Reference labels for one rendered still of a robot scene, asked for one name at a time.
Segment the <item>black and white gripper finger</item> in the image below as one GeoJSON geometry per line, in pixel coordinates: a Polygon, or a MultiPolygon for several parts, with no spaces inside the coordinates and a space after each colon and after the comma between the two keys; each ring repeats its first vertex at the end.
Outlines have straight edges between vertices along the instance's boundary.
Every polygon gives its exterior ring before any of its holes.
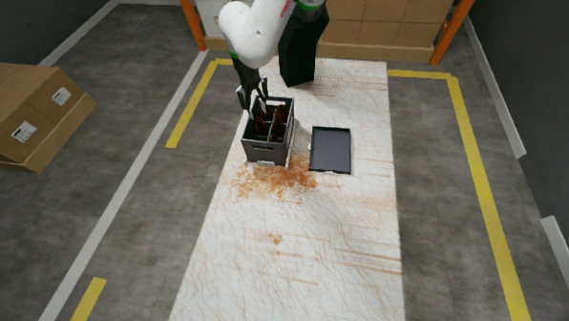
{"type": "Polygon", "coordinates": [[[244,99],[243,99],[243,95],[242,95],[242,85],[238,89],[235,88],[235,92],[238,94],[238,98],[239,98],[239,101],[240,101],[242,108],[244,110],[247,110],[248,115],[253,120],[254,118],[253,118],[252,110],[250,108],[252,86],[251,85],[248,86],[248,92],[246,90],[244,90],[244,91],[245,91],[245,103],[244,103],[244,99]]]}
{"type": "Polygon", "coordinates": [[[266,113],[266,109],[265,109],[265,102],[266,102],[266,98],[268,98],[268,90],[267,90],[267,77],[265,75],[261,76],[261,82],[262,82],[262,88],[263,88],[263,92],[261,91],[259,84],[257,82],[254,83],[255,87],[256,87],[256,91],[260,97],[260,102],[261,102],[261,106],[262,106],[262,110],[266,113]]]}

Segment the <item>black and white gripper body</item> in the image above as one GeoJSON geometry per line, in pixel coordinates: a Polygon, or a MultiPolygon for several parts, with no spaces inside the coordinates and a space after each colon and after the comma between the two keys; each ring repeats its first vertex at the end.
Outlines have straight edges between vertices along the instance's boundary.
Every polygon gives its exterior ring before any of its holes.
{"type": "Polygon", "coordinates": [[[239,73],[239,78],[240,78],[240,86],[242,85],[242,89],[246,90],[248,92],[248,86],[251,85],[252,86],[252,91],[256,90],[256,87],[254,85],[254,83],[257,81],[258,84],[260,84],[261,82],[261,77],[260,76],[260,72],[259,72],[259,68],[252,72],[252,73],[247,73],[247,74],[243,74],[243,73],[239,73]],[[252,83],[252,84],[247,84],[247,83],[252,83]]]}

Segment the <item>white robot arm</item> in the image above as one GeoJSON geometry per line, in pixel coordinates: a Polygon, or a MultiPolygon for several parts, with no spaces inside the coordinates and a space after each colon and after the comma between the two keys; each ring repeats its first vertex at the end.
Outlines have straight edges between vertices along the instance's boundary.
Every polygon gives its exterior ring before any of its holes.
{"type": "Polygon", "coordinates": [[[255,0],[252,8],[241,2],[223,7],[219,25],[234,69],[243,74],[267,65],[292,15],[313,22],[324,9],[325,0],[255,0]],[[232,47],[233,46],[233,47],[232,47]]]}

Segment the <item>dark grey crate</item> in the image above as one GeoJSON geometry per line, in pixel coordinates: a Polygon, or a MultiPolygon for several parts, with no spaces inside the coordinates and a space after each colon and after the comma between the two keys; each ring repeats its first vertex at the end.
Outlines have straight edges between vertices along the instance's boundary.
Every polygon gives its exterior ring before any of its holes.
{"type": "Polygon", "coordinates": [[[275,113],[278,111],[279,105],[267,104],[267,107],[270,108],[273,112],[272,122],[265,121],[269,129],[268,137],[254,135],[253,126],[256,123],[256,118],[258,117],[259,110],[261,109],[261,102],[259,99],[257,99],[253,101],[251,107],[254,119],[252,120],[248,115],[246,124],[242,132],[242,137],[241,137],[242,147],[249,162],[272,161],[275,163],[275,165],[285,166],[293,125],[294,125],[294,106],[288,103],[287,101],[274,97],[269,97],[266,98],[265,100],[284,102],[284,107],[289,112],[287,123],[284,123],[285,125],[284,137],[278,138],[283,143],[269,142],[270,137],[272,136],[271,127],[274,124],[275,113]],[[267,149],[267,147],[274,147],[274,150],[267,149]]]}

